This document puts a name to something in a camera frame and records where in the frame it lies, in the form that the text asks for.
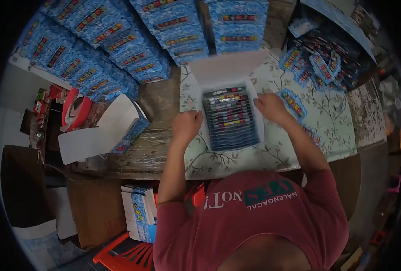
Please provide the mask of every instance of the brown cardboard box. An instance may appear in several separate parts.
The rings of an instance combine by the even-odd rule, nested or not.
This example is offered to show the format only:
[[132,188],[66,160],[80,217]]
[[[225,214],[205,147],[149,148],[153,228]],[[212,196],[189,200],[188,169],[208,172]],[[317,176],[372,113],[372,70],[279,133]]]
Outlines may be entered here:
[[[78,239],[70,238],[73,243],[87,250],[127,231],[121,180],[97,179],[67,168],[55,169],[67,177]],[[1,179],[5,208],[12,226],[26,228],[54,219],[37,149],[5,146]]]

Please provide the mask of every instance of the white box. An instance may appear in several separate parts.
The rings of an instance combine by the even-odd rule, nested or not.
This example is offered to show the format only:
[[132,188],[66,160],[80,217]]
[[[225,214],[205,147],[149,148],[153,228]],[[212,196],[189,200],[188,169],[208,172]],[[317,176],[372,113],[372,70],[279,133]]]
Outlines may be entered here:
[[216,55],[209,58],[198,59],[189,64],[189,68],[199,86],[196,109],[202,110],[204,116],[200,128],[200,135],[204,139],[208,149],[211,149],[211,141],[209,138],[208,124],[206,123],[206,115],[203,109],[203,94],[230,87],[246,87],[259,142],[265,140],[263,117],[253,103],[253,99],[257,98],[257,93],[249,76],[268,54],[269,50],[261,49],[259,51]]

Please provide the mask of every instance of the cardboard box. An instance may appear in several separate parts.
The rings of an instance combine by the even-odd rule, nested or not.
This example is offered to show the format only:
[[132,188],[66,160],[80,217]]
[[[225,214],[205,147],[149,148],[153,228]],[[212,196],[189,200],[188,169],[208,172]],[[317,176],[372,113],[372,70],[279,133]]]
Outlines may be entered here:
[[[198,83],[198,101],[202,101],[202,96],[206,92],[229,87],[246,87],[250,106],[254,112],[253,117],[255,119],[259,142],[265,140],[264,121],[261,112],[253,103],[253,99],[257,97],[257,93],[249,75],[268,54],[269,51],[267,49],[261,49],[260,51],[248,51],[230,55],[216,55],[210,58],[198,59],[189,65]],[[206,116],[202,102],[197,103],[196,109],[202,110],[203,115]],[[205,140],[208,149],[211,149],[206,117],[203,118],[200,134]]]
[[[89,178],[66,168],[55,168],[67,177],[67,190],[77,236],[71,241],[83,250],[101,245],[127,231],[121,197],[121,180]],[[44,183],[46,171],[38,150],[5,146],[2,156],[2,197],[13,227],[42,237],[56,231],[55,215]],[[46,232],[36,236],[37,230]]]

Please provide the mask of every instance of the open box lid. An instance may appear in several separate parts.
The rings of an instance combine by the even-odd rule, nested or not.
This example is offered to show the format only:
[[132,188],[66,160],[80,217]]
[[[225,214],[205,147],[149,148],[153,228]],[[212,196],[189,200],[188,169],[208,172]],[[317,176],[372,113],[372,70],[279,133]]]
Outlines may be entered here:
[[198,59],[189,68],[201,89],[244,81],[268,56],[268,49]]

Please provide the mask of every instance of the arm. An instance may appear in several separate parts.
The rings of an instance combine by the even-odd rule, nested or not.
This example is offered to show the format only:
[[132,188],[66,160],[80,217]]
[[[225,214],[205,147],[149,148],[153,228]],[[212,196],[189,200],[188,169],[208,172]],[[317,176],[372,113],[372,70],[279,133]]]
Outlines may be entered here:
[[301,169],[310,180],[316,172],[330,170],[318,146],[304,133],[295,118],[286,110],[283,100],[275,94],[258,94],[255,106],[268,120],[277,123],[288,133]]
[[188,144],[199,132],[202,125],[202,111],[179,113],[172,124],[172,141],[160,185],[158,186],[158,205],[167,202],[183,202],[185,195],[184,153]]

